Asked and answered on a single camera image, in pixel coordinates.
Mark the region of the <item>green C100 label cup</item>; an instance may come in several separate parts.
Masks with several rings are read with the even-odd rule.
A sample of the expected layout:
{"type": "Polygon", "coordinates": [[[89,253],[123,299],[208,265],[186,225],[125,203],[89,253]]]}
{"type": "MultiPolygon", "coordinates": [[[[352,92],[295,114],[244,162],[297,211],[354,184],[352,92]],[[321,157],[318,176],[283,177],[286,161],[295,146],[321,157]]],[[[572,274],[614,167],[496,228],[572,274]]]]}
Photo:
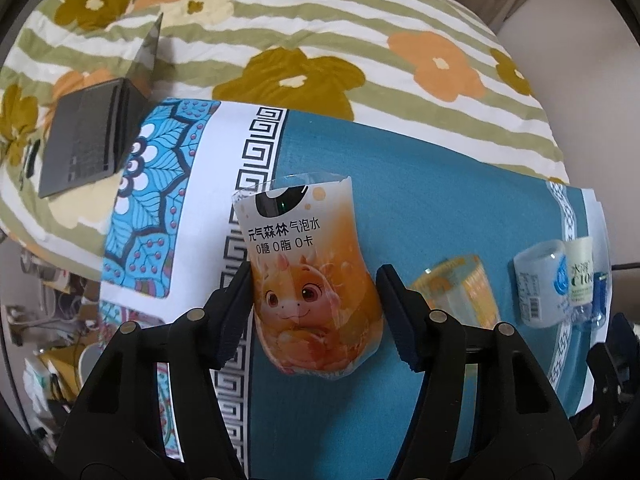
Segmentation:
{"type": "Polygon", "coordinates": [[[593,302],[593,240],[591,236],[578,237],[565,243],[567,276],[572,308],[572,323],[582,325],[590,321],[593,302]]]}

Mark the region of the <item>blue patterned tablecloth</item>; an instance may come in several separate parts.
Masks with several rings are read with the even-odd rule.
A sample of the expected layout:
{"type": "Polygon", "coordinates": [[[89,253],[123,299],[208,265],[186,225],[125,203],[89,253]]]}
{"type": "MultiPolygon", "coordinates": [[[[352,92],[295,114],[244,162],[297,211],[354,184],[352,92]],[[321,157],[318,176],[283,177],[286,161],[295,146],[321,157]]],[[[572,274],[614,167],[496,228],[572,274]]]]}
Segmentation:
{"type": "Polygon", "coordinates": [[[438,145],[282,107],[168,99],[132,142],[117,191],[101,300],[171,322],[252,259],[255,321],[214,376],[244,469],[259,479],[373,479],[392,468],[421,378],[401,362],[373,287],[450,258],[481,263],[563,408],[588,399],[590,338],[542,302],[518,305],[514,257],[592,236],[593,192],[438,145]]]}

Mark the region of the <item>floral striped bed quilt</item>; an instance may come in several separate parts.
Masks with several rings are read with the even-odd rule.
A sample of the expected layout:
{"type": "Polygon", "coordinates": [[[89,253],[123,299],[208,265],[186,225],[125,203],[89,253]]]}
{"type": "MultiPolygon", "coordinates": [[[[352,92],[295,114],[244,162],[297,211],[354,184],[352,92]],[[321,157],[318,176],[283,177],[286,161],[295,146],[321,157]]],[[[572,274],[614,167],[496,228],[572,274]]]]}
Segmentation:
{"type": "Polygon", "coordinates": [[[225,98],[360,122],[565,181],[544,109],[495,33],[454,0],[41,0],[1,67],[1,227],[99,275],[115,178],[37,193],[58,100],[124,76],[154,22],[154,99],[225,98]]]}

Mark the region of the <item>yellow orange label cup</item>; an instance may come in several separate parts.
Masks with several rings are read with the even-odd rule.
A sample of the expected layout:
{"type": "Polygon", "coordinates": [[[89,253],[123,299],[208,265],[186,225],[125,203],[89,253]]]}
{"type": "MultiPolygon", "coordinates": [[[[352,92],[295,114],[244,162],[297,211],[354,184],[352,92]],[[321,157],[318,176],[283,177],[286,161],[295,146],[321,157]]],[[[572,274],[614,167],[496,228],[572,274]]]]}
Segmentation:
{"type": "Polygon", "coordinates": [[[491,330],[500,321],[494,294],[478,255],[457,256],[426,269],[411,285],[427,305],[460,323],[491,330]]]}

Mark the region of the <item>white blue label cup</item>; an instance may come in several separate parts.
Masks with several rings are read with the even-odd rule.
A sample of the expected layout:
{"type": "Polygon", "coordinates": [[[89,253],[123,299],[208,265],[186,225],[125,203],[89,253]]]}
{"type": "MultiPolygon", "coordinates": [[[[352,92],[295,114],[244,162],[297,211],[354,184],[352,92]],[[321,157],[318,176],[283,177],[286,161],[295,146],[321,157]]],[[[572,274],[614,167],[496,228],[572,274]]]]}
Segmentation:
{"type": "Polygon", "coordinates": [[[570,315],[570,285],[564,243],[548,240],[519,252],[513,258],[523,322],[548,328],[570,315]]]}

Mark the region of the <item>orange dragon label cup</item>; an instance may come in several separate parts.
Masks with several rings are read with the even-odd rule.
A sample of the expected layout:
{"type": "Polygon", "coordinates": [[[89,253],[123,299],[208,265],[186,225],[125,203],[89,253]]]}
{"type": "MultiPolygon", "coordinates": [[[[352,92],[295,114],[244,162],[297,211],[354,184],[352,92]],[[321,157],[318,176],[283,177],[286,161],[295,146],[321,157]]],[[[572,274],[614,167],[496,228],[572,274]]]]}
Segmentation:
{"type": "Polygon", "coordinates": [[[254,280],[254,324],[288,375],[337,379],[378,351],[383,312],[359,246],[352,180],[294,174],[232,198],[254,280]]]}

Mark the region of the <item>dark grey laptop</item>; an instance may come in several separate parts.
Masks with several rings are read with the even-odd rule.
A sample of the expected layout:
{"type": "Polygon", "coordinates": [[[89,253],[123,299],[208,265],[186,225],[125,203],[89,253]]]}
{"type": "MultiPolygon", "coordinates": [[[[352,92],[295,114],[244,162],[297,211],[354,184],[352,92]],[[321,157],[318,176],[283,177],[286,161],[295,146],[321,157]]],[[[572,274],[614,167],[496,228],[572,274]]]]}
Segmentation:
{"type": "Polygon", "coordinates": [[[153,22],[125,76],[58,100],[43,150],[39,197],[94,183],[122,168],[150,105],[162,21],[159,16],[153,22]]]}

